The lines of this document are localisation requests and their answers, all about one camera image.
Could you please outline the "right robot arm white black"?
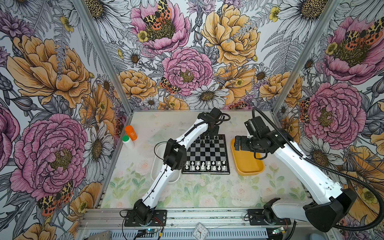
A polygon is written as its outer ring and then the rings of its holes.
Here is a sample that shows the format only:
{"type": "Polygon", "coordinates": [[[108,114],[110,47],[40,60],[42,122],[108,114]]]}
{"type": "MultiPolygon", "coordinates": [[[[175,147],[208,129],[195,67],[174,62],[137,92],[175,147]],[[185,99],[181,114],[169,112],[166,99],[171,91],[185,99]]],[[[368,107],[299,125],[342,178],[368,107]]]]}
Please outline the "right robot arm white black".
{"type": "Polygon", "coordinates": [[[328,232],[342,220],[357,199],[350,189],[343,189],[340,183],[330,179],[323,171],[305,160],[297,143],[286,133],[271,131],[261,117],[245,122],[247,136],[236,136],[236,151],[253,154],[273,154],[301,181],[309,191],[312,201],[295,203],[274,198],[264,205],[262,213],[266,223],[279,219],[299,220],[310,223],[321,232],[328,232]]]}

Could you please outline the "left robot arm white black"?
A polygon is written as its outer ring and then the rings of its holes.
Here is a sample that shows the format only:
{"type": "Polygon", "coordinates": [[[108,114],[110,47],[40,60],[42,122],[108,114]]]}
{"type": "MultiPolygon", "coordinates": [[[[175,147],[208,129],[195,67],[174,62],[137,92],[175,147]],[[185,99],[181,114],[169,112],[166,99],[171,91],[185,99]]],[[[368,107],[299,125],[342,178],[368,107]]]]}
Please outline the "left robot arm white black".
{"type": "Polygon", "coordinates": [[[228,114],[213,108],[209,113],[202,112],[194,124],[180,137],[167,141],[164,155],[161,158],[163,166],[146,194],[134,204],[131,214],[139,224],[147,226],[155,214],[159,198],[171,177],[180,173],[187,163],[187,150],[201,135],[216,135],[220,125],[231,119],[228,114]]]}

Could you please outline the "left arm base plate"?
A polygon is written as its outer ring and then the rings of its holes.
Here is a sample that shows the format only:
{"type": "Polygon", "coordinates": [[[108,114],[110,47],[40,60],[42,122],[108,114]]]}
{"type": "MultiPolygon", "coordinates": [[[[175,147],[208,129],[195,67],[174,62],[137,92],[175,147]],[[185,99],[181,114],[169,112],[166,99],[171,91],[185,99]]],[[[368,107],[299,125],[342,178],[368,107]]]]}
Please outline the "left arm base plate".
{"type": "Polygon", "coordinates": [[[150,210],[148,213],[129,211],[124,217],[124,227],[164,227],[167,222],[167,210],[150,210]]]}

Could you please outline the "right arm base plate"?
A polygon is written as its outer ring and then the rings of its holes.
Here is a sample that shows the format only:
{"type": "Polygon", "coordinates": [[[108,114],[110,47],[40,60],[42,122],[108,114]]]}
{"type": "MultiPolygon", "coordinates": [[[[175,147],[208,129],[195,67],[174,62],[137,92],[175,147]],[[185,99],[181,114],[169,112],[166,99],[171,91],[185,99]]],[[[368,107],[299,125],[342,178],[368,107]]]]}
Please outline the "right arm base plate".
{"type": "Polygon", "coordinates": [[[251,226],[262,225],[282,225],[292,224],[290,219],[280,219],[274,213],[267,209],[248,209],[247,217],[251,226]]]}

